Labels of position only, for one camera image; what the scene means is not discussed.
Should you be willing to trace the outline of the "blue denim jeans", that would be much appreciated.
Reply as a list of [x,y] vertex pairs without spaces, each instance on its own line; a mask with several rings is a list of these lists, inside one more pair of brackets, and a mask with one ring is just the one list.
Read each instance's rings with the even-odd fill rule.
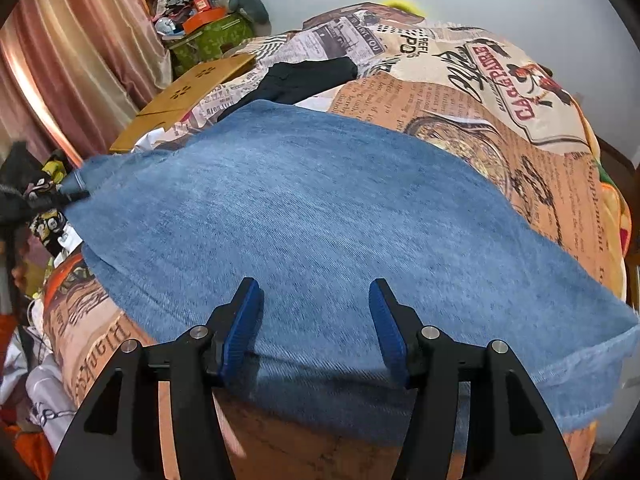
[[256,101],[178,150],[93,157],[63,191],[84,193],[65,213],[89,269],[158,341],[258,281],[233,393],[339,436],[407,431],[413,397],[368,306],[377,278],[457,341],[504,340],[564,431],[608,409],[639,338],[630,307],[488,179],[357,119]]

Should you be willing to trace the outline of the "striped pink curtain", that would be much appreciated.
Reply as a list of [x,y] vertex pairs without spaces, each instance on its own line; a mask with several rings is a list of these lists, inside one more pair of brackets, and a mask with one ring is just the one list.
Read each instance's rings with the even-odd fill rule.
[[1,29],[1,151],[103,154],[168,84],[157,0],[18,0]]

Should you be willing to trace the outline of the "wooden lap desk board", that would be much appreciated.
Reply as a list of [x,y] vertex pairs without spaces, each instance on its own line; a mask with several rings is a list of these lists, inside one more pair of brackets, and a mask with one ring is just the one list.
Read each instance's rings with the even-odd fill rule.
[[192,108],[220,84],[240,76],[255,64],[255,55],[241,53],[193,66],[160,92],[137,114],[110,147],[110,152],[129,152],[145,133],[168,131],[186,119]]

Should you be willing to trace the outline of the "green patterned storage box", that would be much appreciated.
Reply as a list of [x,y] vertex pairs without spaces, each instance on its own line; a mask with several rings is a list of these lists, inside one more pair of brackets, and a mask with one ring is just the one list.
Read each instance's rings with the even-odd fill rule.
[[198,63],[218,60],[253,37],[252,24],[237,13],[203,25],[167,45],[174,76],[182,76]]

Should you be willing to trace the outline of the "orange box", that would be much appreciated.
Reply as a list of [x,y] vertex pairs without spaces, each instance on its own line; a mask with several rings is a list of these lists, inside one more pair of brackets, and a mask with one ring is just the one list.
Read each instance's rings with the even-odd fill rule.
[[228,13],[225,6],[217,6],[212,0],[193,0],[193,12],[182,23],[183,31],[186,35],[192,34],[202,26],[225,18]]

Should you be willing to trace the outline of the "black folded garment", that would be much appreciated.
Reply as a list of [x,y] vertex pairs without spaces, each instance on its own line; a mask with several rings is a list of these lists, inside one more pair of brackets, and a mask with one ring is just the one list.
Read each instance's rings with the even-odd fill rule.
[[357,76],[358,67],[347,56],[324,61],[276,63],[270,67],[257,88],[226,108],[218,116],[217,122],[250,102],[266,100],[292,105],[341,84],[347,84]]

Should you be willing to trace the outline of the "newspaper print bed blanket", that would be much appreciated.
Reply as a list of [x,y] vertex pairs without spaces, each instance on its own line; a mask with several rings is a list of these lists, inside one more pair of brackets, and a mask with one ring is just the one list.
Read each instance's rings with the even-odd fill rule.
[[[501,221],[522,217],[558,244],[616,297],[623,297],[631,216],[600,164],[600,146],[577,102],[524,51],[487,30],[431,25],[373,3],[346,6],[306,21],[298,32],[242,44],[248,72],[213,86],[169,129],[183,141],[213,125],[256,89],[279,62],[320,62],[322,29],[359,27],[378,45],[355,56],[358,78],[312,96],[318,108],[403,131],[462,159],[498,188],[489,209]],[[398,449],[409,423],[409,393],[391,384],[349,379],[314,385],[314,366],[271,353],[249,356],[224,411],[258,445],[262,458],[282,454],[302,477],[310,454],[340,442],[340,474],[367,450]]]

